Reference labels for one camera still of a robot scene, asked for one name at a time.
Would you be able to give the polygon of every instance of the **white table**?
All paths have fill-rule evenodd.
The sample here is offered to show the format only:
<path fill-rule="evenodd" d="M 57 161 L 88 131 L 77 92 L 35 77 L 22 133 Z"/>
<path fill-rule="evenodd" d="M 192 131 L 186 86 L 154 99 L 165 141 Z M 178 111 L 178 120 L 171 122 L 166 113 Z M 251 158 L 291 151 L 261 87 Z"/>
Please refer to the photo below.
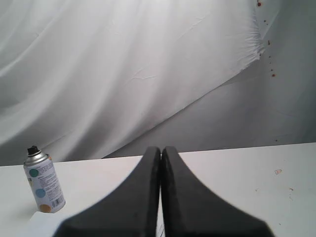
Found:
<path fill-rule="evenodd" d="M 265 220 L 277 237 L 316 236 L 316 143 L 189 152 L 181 157 L 206 186 Z M 66 199 L 58 213 L 76 214 L 95 204 L 140 158 L 55 163 Z M 21 165 L 0 167 L 0 178 L 1 236 L 14 236 L 37 207 Z"/>

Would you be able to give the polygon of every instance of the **white cloth backdrop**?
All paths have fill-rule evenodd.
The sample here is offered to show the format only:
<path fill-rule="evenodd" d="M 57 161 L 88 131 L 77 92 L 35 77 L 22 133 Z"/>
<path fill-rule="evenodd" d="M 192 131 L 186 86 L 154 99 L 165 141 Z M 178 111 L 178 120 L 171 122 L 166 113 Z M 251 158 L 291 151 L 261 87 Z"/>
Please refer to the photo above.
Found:
<path fill-rule="evenodd" d="M 101 158 L 259 59 L 252 0 L 0 2 L 0 164 Z"/>
<path fill-rule="evenodd" d="M 316 142 L 316 1 L 260 2 L 260 60 L 110 157 Z"/>

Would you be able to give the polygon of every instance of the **aerosol can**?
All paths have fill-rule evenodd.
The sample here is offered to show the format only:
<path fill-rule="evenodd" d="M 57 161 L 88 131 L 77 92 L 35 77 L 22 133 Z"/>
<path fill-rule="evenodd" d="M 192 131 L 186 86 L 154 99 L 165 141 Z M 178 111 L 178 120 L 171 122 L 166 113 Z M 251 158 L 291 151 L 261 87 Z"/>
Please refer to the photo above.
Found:
<path fill-rule="evenodd" d="M 50 155 L 32 146 L 23 166 L 39 210 L 46 213 L 60 210 L 66 201 Z"/>

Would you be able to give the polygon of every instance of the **spray can label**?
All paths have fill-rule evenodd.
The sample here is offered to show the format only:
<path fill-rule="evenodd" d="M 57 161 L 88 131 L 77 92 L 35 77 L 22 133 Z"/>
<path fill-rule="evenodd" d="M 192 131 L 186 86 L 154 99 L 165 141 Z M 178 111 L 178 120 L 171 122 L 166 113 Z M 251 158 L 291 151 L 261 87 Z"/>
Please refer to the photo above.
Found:
<path fill-rule="evenodd" d="M 51 157 L 40 163 L 24 166 L 24 170 L 41 212 L 54 213 L 65 205 Z"/>

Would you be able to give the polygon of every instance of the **black spray nozzle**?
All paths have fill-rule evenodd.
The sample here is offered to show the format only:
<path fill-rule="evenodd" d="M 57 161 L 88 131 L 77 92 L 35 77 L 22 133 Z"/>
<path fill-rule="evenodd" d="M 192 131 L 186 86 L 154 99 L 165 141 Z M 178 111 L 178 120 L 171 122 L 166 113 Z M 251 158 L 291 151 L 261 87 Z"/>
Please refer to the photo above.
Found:
<path fill-rule="evenodd" d="M 29 156 L 34 155 L 38 152 L 39 152 L 39 149 L 37 146 L 32 146 L 32 147 L 28 148 Z"/>

